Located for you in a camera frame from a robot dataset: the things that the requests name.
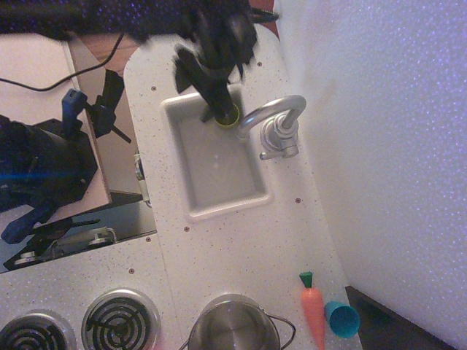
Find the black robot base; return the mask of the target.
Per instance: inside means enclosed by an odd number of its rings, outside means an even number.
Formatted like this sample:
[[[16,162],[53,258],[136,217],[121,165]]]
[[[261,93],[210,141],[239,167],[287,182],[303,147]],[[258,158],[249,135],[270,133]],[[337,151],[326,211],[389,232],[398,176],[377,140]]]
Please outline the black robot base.
[[[88,135],[64,137],[51,119],[26,125],[1,116],[1,211],[80,201],[98,169]]]

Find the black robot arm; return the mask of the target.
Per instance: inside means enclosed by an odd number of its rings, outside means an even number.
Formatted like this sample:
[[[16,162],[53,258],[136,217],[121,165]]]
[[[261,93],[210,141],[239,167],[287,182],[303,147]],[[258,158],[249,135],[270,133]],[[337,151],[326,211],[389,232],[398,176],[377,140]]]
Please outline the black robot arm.
[[[166,35],[190,40],[195,52],[176,49],[177,92],[195,88],[222,123],[235,117],[228,78],[250,63],[257,43],[248,1],[2,1],[1,33],[59,41],[98,34],[126,34],[140,44]]]

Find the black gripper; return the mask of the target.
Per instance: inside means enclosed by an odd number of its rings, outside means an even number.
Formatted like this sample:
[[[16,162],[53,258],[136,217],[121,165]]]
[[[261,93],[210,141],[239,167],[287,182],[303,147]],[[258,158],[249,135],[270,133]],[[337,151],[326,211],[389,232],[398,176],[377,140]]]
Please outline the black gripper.
[[[207,103],[203,123],[226,116],[233,107],[227,82],[236,67],[242,71],[254,56],[255,27],[248,1],[200,1],[190,15],[188,38],[194,49],[175,49],[178,93],[193,86]]]

